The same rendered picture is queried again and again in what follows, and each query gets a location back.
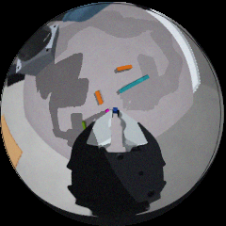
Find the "orange rod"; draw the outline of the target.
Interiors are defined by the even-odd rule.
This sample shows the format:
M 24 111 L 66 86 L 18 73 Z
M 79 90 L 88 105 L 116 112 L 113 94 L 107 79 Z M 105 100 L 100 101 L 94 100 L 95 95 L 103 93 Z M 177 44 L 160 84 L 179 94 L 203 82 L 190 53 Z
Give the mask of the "orange rod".
M 101 97 L 101 94 L 100 94 L 100 91 L 95 91 L 96 93 L 96 96 L 97 96 L 97 99 L 99 101 L 99 104 L 101 105 L 103 103 L 103 100 L 102 100 L 102 97 Z
M 127 70 L 127 69 L 132 69 L 132 65 L 117 67 L 118 71 Z

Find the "turquoise rod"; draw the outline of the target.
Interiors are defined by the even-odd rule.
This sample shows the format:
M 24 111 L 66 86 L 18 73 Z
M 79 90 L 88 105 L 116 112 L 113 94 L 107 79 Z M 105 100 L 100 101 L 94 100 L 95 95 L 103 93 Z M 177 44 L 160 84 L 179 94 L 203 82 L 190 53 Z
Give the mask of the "turquoise rod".
M 126 91 L 126 90 L 128 90 L 129 88 L 131 88 L 131 87 L 133 87 L 133 86 L 135 86 L 135 85 L 141 83 L 142 81 L 144 81 L 144 80 L 146 80 L 146 79 L 148 79 L 148 78 L 150 78 L 149 75 L 145 75 L 145 76 L 139 78 L 138 80 L 136 80 L 136 81 L 134 81 L 134 82 L 128 84 L 127 86 L 125 86 L 125 87 L 119 89 L 119 91 L 120 91 L 120 93 L 123 93 L 124 91 Z

